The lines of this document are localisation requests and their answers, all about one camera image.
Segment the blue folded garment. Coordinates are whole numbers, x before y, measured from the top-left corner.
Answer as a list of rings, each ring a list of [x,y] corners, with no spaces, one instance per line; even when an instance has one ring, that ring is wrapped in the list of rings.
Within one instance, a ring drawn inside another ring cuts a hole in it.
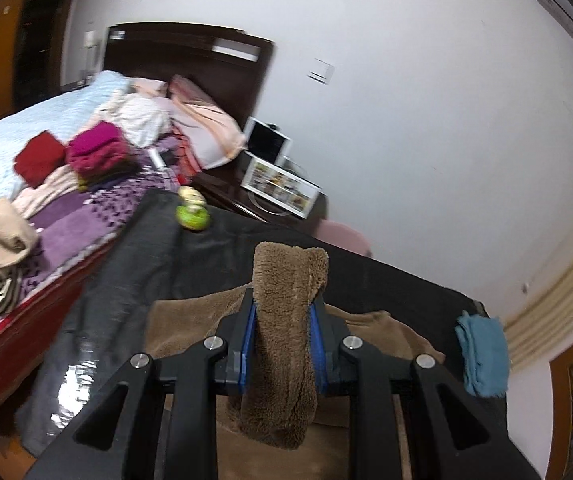
[[[508,390],[510,359],[498,318],[463,312],[455,332],[465,363],[465,390],[480,398],[501,398]]]

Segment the dark bedside table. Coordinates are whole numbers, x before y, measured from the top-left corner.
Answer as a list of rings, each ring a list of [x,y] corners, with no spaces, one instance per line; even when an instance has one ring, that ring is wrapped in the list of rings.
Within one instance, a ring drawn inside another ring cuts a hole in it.
[[[313,235],[319,222],[327,218],[327,196],[323,193],[318,195],[306,219],[297,217],[296,214],[242,188],[245,170],[250,162],[251,156],[247,152],[242,152],[224,166],[197,174],[192,180],[192,185],[203,194],[206,202],[213,206]]]

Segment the pink striped pillow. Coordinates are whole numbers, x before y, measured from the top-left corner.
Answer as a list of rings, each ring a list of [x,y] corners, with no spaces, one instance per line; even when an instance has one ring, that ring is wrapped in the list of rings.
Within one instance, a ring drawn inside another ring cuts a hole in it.
[[[238,123],[190,79],[172,77],[167,97],[172,124],[189,140],[203,170],[229,164],[246,148]]]

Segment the beige curtain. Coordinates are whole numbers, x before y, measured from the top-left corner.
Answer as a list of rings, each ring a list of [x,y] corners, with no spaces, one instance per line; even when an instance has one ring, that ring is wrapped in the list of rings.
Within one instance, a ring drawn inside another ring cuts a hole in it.
[[[510,368],[528,367],[573,332],[573,263],[503,328]]]

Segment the red folded garment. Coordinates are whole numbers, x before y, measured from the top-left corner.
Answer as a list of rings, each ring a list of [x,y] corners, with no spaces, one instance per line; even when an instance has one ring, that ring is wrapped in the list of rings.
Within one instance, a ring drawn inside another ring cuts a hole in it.
[[[55,169],[65,164],[66,147],[48,130],[28,141],[14,158],[14,171],[31,188],[36,188]]]

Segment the magenta folded clothes stack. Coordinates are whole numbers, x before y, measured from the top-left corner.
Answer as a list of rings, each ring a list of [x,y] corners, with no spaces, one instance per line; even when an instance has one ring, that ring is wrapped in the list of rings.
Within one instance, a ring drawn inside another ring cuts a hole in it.
[[[124,162],[131,162],[131,156],[130,144],[122,129],[111,122],[99,122],[79,133],[66,148],[66,164],[84,179],[94,178]]]

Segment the black plastic sheet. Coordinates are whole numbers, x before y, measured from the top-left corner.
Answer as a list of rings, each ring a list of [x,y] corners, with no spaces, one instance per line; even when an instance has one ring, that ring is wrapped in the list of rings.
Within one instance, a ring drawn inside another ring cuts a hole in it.
[[[188,299],[245,285],[262,242],[311,248],[319,240],[293,229],[210,208],[209,227],[183,229],[177,195],[145,193],[100,268],[88,278],[44,357],[32,394],[16,414],[21,444],[39,456],[96,389],[142,350],[146,318],[157,300]],[[387,311],[446,356],[463,376],[456,336],[462,313],[483,304],[461,292],[371,258],[326,245],[327,304],[349,313]]]

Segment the white tablet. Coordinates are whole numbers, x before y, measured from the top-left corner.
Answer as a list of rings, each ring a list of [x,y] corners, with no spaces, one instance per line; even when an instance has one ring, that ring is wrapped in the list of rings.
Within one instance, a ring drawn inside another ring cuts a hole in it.
[[[255,117],[247,119],[244,127],[246,150],[270,164],[281,166],[287,160],[292,139],[276,125],[261,122]]]

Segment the cream folded towel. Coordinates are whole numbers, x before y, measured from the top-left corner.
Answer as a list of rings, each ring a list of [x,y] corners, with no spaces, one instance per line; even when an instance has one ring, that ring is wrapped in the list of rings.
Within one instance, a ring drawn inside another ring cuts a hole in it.
[[[39,234],[6,198],[0,198],[0,269],[15,266],[35,248]]]

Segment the brown fleece garment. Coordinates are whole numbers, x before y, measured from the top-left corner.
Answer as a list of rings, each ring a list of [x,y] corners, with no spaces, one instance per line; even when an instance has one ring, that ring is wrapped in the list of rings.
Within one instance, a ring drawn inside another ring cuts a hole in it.
[[[257,301],[250,388],[216,402],[218,469],[223,479],[344,479],[349,469],[349,401],[316,392],[308,309],[327,284],[323,248],[260,243],[251,283],[198,298],[158,300],[144,350],[154,358],[186,351]]]

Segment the brown wooden wardrobe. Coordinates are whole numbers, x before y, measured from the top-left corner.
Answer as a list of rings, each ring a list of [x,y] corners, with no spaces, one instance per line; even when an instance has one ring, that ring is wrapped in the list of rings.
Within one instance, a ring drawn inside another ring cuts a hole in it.
[[[0,0],[0,119],[60,91],[73,0]]]

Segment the white wall switch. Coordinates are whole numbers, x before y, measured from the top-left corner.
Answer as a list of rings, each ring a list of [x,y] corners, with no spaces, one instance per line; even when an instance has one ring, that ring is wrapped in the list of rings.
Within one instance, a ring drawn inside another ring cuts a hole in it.
[[[315,58],[307,77],[319,84],[329,84],[334,73],[334,65],[323,61],[321,58]]]

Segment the photo collage frame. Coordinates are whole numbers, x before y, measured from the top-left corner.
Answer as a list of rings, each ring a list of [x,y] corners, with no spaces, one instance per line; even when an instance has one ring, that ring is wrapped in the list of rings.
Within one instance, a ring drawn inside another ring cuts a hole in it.
[[[246,168],[242,188],[269,203],[307,219],[320,194],[314,183],[254,155]]]

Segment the white quilt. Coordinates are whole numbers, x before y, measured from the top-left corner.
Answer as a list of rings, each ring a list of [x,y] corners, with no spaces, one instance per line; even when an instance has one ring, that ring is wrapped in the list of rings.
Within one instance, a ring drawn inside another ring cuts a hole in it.
[[[115,92],[124,92],[129,78],[111,70],[96,75],[85,88],[65,92],[0,119],[0,198],[11,200],[24,188],[14,169],[14,158],[29,140],[44,130],[65,144],[86,125],[98,106]]]

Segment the pink stool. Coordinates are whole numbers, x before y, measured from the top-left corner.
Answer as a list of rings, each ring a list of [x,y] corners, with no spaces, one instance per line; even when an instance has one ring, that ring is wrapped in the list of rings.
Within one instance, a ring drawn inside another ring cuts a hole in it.
[[[371,256],[371,246],[363,234],[341,222],[320,220],[314,236],[323,243],[340,247],[364,257]]]

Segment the dark wooden headboard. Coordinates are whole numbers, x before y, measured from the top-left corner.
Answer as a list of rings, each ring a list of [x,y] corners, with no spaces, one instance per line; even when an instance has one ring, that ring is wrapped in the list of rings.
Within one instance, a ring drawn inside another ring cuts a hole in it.
[[[273,51],[272,41],[241,29],[125,23],[108,29],[103,68],[129,77],[186,77],[243,127],[254,113]]]

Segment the green toy iron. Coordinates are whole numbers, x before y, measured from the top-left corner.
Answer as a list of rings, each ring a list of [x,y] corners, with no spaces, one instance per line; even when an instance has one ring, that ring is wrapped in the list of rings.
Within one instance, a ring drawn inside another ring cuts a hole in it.
[[[208,228],[210,215],[206,199],[196,188],[183,185],[178,191],[180,205],[176,208],[176,218],[185,229],[204,231]]]

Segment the white crumpled garment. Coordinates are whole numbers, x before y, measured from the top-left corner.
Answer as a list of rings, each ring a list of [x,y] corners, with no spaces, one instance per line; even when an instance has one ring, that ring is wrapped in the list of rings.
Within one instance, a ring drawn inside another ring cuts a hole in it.
[[[149,96],[116,90],[93,113],[99,122],[108,122],[122,130],[125,139],[136,148],[149,148],[161,136],[170,133],[172,123]]]

